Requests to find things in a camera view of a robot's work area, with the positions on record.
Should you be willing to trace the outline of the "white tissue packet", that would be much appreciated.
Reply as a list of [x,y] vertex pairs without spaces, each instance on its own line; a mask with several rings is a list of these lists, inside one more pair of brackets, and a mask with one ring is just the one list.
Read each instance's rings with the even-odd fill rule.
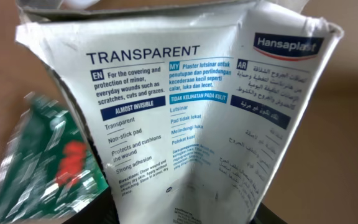
[[344,34],[270,1],[17,6],[118,223],[249,223]]

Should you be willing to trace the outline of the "green 3M gloves packet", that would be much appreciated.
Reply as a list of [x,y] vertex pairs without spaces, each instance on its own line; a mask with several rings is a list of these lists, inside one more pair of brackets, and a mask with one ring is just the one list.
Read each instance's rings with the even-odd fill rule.
[[106,223],[108,185],[70,112],[25,101],[0,163],[0,223]]

